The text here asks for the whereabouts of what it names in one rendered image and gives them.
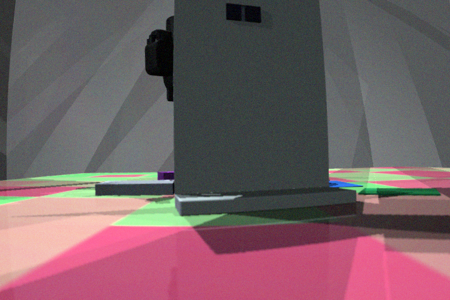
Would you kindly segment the green flat slab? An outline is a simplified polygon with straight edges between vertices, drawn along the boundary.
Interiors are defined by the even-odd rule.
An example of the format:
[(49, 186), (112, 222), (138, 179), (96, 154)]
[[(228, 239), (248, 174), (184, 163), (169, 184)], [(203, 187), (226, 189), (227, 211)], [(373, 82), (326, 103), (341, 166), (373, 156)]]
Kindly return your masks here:
[(427, 189), (421, 189), (421, 188), (364, 188), (361, 192), (358, 194), (364, 194), (364, 195), (402, 195), (402, 196), (440, 196), (436, 188), (427, 188)]

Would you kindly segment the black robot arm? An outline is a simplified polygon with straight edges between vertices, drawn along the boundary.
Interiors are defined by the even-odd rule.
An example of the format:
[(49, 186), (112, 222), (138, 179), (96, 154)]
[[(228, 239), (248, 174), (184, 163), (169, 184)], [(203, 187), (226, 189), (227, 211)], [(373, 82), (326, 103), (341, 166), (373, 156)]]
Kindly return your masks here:
[(166, 20), (166, 30), (156, 29), (149, 35), (144, 50), (146, 72), (163, 77), (167, 101), (173, 102), (174, 16)]

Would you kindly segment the blue square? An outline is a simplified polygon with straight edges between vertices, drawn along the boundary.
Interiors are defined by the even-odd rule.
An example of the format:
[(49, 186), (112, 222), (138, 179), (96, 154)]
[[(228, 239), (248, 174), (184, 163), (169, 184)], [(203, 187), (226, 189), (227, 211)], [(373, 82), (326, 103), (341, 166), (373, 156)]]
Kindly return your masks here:
[(329, 182), (329, 187), (334, 187), (334, 188), (346, 188), (346, 187), (351, 187), (351, 186), (362, 186), (362, 185), (350, 184), (350, 183), (341, 182), (341, 181), (330, 181)]

